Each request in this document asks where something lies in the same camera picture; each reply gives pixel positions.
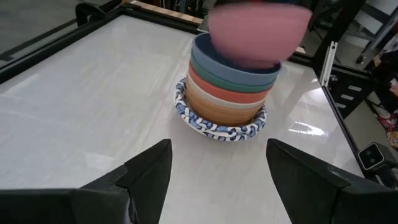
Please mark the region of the pink bowl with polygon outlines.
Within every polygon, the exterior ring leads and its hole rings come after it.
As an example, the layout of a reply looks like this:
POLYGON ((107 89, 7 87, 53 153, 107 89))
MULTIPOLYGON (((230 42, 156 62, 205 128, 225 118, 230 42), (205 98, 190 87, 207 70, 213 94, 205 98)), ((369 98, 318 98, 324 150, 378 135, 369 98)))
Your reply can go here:
POLYGON ((244 68, 271 67, 301 43, 312 12, 284 3, 240 2, 214 7, 208 28, 216 51, 244 68))

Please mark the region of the red bowl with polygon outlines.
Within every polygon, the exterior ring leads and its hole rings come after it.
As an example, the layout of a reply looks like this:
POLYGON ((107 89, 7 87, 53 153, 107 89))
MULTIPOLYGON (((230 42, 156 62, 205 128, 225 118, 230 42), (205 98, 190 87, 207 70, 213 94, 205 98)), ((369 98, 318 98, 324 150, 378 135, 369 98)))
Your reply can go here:
POLYGON ((211 94, 214 97, 220 98, 222 100, 231 101, 234 103, 255 103, 264 99, 267 94, 272 90, 261 91, 259 93, 240 93, 235 91, 224 90, 218 88, 200 78, 194 71, 192 63, 189 63, 188 72, 192 77, 193 81, 205 92, 211 94))

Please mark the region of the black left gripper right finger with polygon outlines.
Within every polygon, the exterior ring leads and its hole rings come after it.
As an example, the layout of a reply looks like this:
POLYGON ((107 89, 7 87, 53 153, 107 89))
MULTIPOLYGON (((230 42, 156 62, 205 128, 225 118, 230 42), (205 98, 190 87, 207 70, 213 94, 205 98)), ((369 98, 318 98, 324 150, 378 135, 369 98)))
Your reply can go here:
POLYGON ((398 190, 268 139, 272 180, 292 224, 398 224, 398 190))

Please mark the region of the grey metal stand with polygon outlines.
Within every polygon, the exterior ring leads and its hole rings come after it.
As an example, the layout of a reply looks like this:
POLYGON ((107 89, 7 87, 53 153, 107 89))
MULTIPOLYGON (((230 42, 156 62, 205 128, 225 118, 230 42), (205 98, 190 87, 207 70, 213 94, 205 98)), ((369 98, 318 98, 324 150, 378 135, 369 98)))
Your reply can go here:
POLYGON ((383 38, 398 21, 398 0, 366 0, 354 19, 360 38, 367 44, 356 59, 363 64, 370 53, 376 49, 383 38))

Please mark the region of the large black hazard-striped ramp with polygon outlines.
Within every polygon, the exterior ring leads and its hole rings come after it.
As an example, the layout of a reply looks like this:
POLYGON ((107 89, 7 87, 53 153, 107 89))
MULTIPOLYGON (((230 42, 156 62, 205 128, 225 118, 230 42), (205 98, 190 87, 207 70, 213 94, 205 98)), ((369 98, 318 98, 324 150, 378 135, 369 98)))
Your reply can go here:
POLYGON ((328 91, 343 119, 343 124, 358 147, 371 142, 391 146, 386 131, 377 120, 375 107, 398 114, 398 97, 390 91, 387 79, 348 67, 333 67, 328 91))

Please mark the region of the orange bowl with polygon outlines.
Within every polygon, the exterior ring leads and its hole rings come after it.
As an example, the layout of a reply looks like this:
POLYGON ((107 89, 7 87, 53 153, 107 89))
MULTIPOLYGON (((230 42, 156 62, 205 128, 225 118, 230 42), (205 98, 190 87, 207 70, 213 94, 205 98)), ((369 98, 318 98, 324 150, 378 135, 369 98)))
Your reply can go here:
POLYGON ((248 110, 236 110, 225 108, 210 103, 195 93, 191 87, 187 87, 187 99, 194 112, 207 121, 223 126, 246 125, 260 110, 262 105, 248 110))

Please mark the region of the red floral fabric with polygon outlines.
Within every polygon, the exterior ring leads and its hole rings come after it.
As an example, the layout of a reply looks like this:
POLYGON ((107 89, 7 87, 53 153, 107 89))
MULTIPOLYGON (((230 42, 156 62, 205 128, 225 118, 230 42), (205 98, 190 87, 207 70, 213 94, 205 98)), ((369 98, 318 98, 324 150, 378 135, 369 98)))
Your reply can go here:
POLYGON ((376 118, 385 129, 389 144, 398 151, 398 114, 390 113, 378 106, 375 109, 377 111, 376 118))

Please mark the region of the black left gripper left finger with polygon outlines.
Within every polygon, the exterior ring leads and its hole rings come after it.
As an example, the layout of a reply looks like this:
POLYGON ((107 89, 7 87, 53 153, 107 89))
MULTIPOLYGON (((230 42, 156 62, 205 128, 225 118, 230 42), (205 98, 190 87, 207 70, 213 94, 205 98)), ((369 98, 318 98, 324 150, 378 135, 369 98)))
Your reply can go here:
POLYGON ((163 139, 77 189, 0 190, 0 224, 158 224, 172 158, 163 139))

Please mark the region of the dark green bowl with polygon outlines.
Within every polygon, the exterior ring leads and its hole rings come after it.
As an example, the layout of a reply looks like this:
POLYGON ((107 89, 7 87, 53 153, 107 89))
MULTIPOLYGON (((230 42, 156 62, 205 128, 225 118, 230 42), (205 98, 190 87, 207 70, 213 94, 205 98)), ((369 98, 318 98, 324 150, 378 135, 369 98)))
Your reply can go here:
POLYGON ((197 62, 193 51, 191 51, 191 59, 190 65, 193 67, 195 73, 204 81, 212 84, 218 88, 230 91, 236 91, 241 93, 259 93, 261 91, 268 90, 272 87, 274 82, 277 80, 277 77, 274 77, 270 82, 266 83, 265 85, 243 85, 243 84, 236 84, 229 81, 226 81, 222 78, 219 78, 212 74, 211 72, 207 71, 202 65, 197 62))

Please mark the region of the cream white bowl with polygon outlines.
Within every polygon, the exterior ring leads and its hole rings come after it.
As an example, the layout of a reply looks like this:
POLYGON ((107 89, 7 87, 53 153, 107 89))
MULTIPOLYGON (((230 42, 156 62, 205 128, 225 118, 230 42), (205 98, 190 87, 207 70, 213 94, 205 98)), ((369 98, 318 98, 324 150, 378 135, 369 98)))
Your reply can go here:
POLYGON ((207 93, 205 90, 201 89, 194 82, 194 80, 190 77, 190 75, 187 75, 187 84, 189 84, 191 86, 193 92, 196 93, 203 100, 206 100, 207 102, 212 103, 213 105, 222 106, 224 108, 229 108, 229 109, 234 109, 234 110, 253 109, 257 106, 261 106, 265 102, 265 99, 266 99, 266 98, 263 98, 262 100, 254 102, 254 103, 235 103, 232 101, 226 101, 221 98, 217 98, 217 97, 207 93))

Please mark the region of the black frame clamp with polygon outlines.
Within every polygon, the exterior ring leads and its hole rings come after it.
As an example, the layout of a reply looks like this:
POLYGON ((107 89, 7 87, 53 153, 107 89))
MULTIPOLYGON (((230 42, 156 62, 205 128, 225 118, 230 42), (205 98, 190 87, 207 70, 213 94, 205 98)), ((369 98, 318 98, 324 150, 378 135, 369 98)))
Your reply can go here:
POLYGON ((88 3, 79 3, 75 7, 77 26, 83 26, 89 22, 100 21, 106 17, 106 13, 97 6, 88 3))

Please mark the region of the black metal table frame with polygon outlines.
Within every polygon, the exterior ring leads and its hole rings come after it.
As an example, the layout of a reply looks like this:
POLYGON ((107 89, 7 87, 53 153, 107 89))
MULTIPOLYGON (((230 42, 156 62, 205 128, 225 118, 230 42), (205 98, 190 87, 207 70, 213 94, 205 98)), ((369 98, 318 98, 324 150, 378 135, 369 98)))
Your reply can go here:
POLYGON ((78 187, 163 138, 172 184, 270 179, 265 149, 278 138, 363 176, 352 140, 311 68, 285 62, 266 98, 265 128, 224 143, 174 108, 196 26, 122 6, 0 68, 0 189, 78 187))

